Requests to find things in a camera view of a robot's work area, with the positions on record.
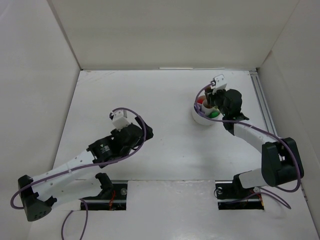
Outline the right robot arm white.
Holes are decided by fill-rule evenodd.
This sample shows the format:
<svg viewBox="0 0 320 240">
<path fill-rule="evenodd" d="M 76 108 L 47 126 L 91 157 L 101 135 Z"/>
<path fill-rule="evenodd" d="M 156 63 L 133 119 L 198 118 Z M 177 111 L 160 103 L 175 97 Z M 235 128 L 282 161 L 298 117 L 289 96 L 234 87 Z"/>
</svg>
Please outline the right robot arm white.
<svg viewBox="0 0 320 240">
<path fill-rule="evenodd" d="M 232 184 L 236 191 L 270 186 L 283 192 L 296 192 L 304 177 L 298 146 L 291 137 L 280 138 L 249 122 L 242 113 L 242 94 L 235 89 L 205 90 L 207 103 L 223 115 L 225 130 L 238 137 L 261 154 L 261 167 L 236 174 Z"/>
</svg>

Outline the green 2x2 lego brick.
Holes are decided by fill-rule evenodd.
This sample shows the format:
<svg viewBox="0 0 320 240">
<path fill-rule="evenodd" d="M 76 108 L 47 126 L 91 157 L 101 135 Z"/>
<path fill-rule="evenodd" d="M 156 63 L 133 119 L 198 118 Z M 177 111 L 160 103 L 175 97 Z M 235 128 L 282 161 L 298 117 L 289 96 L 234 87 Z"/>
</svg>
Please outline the green 2x2 lego brick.
<svg viewBox="0 0 320 240">
<path fill-rule="evenodd" d="M 213 111 L 213 112 L 210 113 L 210 115 L 208 115 L 208 117 L 209 117 L 210 119 L 214 119 L 214 118 L 217 118 L 219 115 L 220 115 L 220 112 L 218 112 L 218 111 Z"/>
</svg>

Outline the red long lego brick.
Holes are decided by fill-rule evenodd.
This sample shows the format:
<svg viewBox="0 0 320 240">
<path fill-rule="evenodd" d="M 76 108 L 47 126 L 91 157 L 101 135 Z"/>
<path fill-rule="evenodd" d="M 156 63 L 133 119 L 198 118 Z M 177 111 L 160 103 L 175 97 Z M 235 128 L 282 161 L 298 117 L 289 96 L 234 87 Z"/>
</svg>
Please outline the red long lego brick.
<svg viewBox="0 0 320 240">
<path fill-rule="evenodd" d="M 199 97 L 199 98 L 196 100 L 196 102 L 197 102 L 198 104 L 202 104 L 202 103 L 204 102 L 204 100 L 206 100 L 205 97 Z"/>
</svg>

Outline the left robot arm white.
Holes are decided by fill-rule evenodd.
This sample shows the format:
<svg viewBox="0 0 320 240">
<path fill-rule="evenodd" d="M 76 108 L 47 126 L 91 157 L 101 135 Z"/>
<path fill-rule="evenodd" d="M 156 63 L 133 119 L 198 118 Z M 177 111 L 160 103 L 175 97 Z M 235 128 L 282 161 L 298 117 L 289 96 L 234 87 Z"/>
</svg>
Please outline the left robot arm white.
<svg viewBox="0 0 320 240">
<path fill-rule="evenodd" d="M 85 198 L 105 198 L 114 189 L 102 169 L 114 164 L 151 139 L 153 129 L 139 117 L 113 129 L 67 163 L 38 176 L 18 179 L 19 197 L 29 222 L 40 220 L 60 205 Z"/>
</svg>

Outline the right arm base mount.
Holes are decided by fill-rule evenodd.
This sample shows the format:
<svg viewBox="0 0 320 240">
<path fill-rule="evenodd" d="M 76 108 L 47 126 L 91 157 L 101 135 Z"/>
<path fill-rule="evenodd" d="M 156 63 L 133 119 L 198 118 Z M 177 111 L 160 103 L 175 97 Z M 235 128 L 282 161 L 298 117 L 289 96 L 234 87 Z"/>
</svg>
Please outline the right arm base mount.
<svg viewBox="0 0 320 240">
<path fill-rule="evenodd" d="M 260 194 L 254 194 L 254 188 L 243 188 L 239 175 L 232 180 L 216 180 L 214 196 L 217 207 L 222 210 L 264 210 Z"/>
</svg>

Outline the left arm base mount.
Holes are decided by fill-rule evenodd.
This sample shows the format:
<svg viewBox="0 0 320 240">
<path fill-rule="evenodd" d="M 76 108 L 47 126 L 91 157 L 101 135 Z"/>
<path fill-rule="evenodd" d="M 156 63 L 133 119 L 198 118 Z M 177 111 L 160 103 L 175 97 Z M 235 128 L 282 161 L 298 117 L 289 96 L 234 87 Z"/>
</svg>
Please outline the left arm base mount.
<svg viewBox="0 0 320 240">
<path fill-rule="evenodd" d="M 86 197 L 89 211 L 125 211 L 127 209 L 128 181 L 113 181 L 113 189 L 105 196 Z"/>
</svg>

